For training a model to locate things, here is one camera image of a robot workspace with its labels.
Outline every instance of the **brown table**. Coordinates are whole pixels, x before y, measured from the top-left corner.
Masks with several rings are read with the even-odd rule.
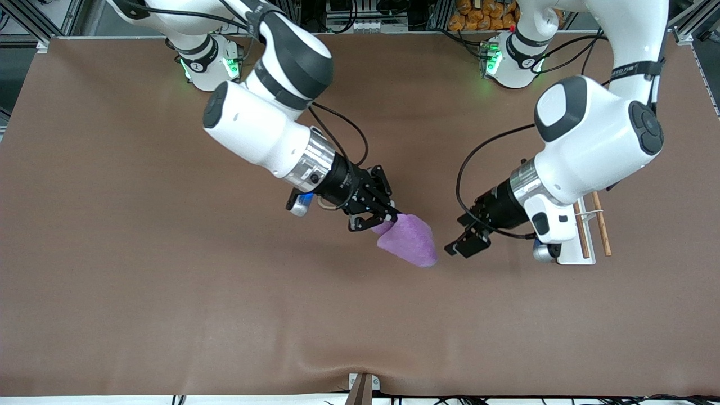
[[[320,101],[365,130],[439,248],[461,232],[462,159],[582,63],[512,91],[441,35],[321,38]],[[208,94],[172,58],[161,40],[54,40],[33,61],[0,145],[2,394],[337,391],[358,371],[406,395],[720,394],[720,123],[689,47],[667,47],[665,150],[602,194],[613,257],[592,267],[495,236],[421,269],[340,213],[295,218],[287,184],[204,133]],[[599,43],[589,74],[610,64]],[[465,198],[540,148],[530,130],[492,145]]]

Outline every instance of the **wooden handle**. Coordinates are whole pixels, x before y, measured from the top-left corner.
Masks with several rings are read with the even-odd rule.
[[[598,192],[593,191],[593,204],[596,210],[602,210],[603,207],[600,205],[600,196]],[[600,237],[603,240],[603,250],[606,256],[612,256],[613,252],[610,250],[610,238],[608,238],[608,229],[605,227],[605,216],[603,211],[598,211],[595,216],[598,219],[598,226],[600,227]]]
[[[572,206],[575,209],[575,220],[577,221],[577,235],[580,237],[580,247],[582,248],[582,257],[590,258],[590,248],[588,248],[588,238],[585,237],[585,223],[582,221],[580,214],[580,204],[577,202]]]

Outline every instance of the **purple cloth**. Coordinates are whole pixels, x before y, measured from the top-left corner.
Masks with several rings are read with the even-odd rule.
[[[377,247],[419,267],[438,261],[430,226],[415,215],[399,214],[397,222],[387,221],[372,229],[381,235]]]

